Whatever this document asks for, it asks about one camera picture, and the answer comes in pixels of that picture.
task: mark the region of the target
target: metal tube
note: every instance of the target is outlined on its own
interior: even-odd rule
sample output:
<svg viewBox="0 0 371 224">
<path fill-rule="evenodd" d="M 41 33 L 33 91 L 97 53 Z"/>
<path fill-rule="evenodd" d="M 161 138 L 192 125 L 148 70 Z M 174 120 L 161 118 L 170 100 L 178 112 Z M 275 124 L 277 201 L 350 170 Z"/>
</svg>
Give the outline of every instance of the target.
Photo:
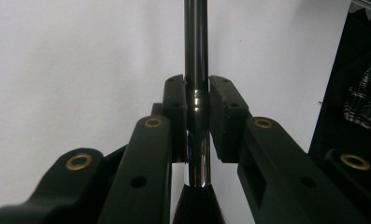
<svg viewBox="0 0 371 224">
<path fill-rule="evenodd" d="M 185 184 L 211 184 L 209 153 L 207 0 L 185 0 L 185 79 L 188 147 Z"/>
</svg>

